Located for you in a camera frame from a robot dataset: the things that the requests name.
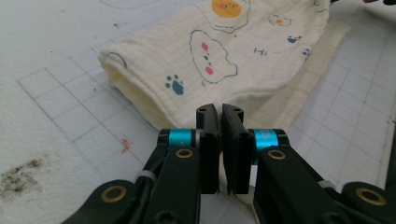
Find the white cable tie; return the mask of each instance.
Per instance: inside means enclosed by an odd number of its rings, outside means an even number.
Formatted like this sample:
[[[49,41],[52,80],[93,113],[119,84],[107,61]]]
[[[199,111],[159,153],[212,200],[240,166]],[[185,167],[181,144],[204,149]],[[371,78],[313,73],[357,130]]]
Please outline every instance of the white cable tie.
[[[148,171],[148,170],[142,170],[134,177],[135,183],[136,183],[137,178],[139,178],[140,176],[150,178],[152,180],[153,185],[155,185],[155,182],[157,182],[157,176],[154,173],[152,173],[151,171]]]
[[[335,185],[330,180],[320,180],[318,184],[323,189],[335,189]]]

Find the blue metallic cylinder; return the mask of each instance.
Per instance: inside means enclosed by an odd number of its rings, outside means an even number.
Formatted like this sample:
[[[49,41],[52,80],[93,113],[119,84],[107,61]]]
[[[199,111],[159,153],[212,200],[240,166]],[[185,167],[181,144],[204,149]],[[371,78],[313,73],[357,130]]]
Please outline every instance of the blue metallic cylinder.
[[[192,129],[171,129],[169,147],[190,147],[192,145]]]
[[[273,129],[253,129],[254,136],[256,138],[256,160],[254,165],[259,164],[259,154],[262,150],[267,147],[277,147],[279,142],[277,140],[277,134]]]

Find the red scribble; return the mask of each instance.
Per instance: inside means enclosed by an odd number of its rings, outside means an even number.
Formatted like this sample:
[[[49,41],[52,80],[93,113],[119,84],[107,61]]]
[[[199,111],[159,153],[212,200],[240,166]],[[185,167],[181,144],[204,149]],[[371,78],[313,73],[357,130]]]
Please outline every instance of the red scribble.
[[[121,138],[122,144],[124,145],[124,149],[122,150],[122,154],[127,153],[128,151],[131,150],[132,146],[131,146],[131,142],[128,140],[127,137],[122,137]]]

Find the red mark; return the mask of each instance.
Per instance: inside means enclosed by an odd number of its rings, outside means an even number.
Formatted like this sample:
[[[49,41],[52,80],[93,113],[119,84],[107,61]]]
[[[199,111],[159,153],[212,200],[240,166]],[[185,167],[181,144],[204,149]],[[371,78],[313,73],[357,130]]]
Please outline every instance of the red mark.
[[[208,50],[209,50],[209,47],[208,47],[207,44],[204,43],[204,42],[202,42],[201,47],[202,47],[205,51],[208,51]]]
[[[127,153],[129,150],[131,150],[131,142],[128,140],[127,137],[122,137],[121,138],[122,144],[124,145],[124,149],[122,150],[122,154]]]
[[[209,75],[213,75],[213,69],[211,69],[210,67],[207,67],[205,70],[206,70],[206,72],[207,72]]]

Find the blue paw print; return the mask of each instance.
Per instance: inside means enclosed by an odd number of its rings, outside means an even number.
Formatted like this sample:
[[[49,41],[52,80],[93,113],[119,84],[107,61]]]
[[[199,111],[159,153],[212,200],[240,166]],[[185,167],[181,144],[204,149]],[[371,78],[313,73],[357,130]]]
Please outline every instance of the blue paw print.
[[[178,80],[178,75],[174,75],[174,80],[172,81],[172,77],[167,77],[169,83],[165,84],[166,88],[171,88],[172,90],[177,94],[177,95],[182,95],[184,93],[184,88],[183,88],[183,81]]]
[[[300,40],[300,39],[301,39],[300,36],[297,36],[297,37],[289,36],[288,41],[289,41],[291,44],[294,44],[295,42],[297,42],[297,40]]]
[[[311,55],[311,50],[310,49],[305,49],[303,51],[303,55],[305,55],[305,60],[309,58],[309,55]]]

